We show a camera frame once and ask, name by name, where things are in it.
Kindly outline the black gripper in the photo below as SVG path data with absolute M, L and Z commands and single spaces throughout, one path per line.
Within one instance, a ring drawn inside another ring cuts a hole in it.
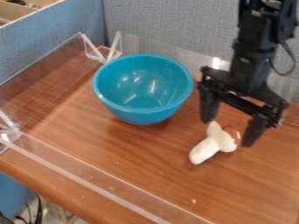
M 255 55 L 233 56 L 228 71 L 211 66 L 200 68 L 200 119 L 207 123 L 216 117 L 221 102 L 252 116 L 243 137 L 244 147 L 253 145 L 267 128 L 280 125 L 289 106 L 267 85 L 272 66 L 269 56 Z

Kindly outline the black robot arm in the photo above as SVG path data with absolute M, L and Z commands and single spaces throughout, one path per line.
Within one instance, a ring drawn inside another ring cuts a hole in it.
M 229 70 L 204 66 L 200 90 L 200 119 L 207 123 L 224 102 L 252 116 L 241 145 L 249 147 L 265 129 L 279 127 L 288 102 L 269 89 L 267 77 L 275 70 L 276 48 L 292 50 L 285 41 L 299 26 L 297 0 L 239 0 L 237 37 Z

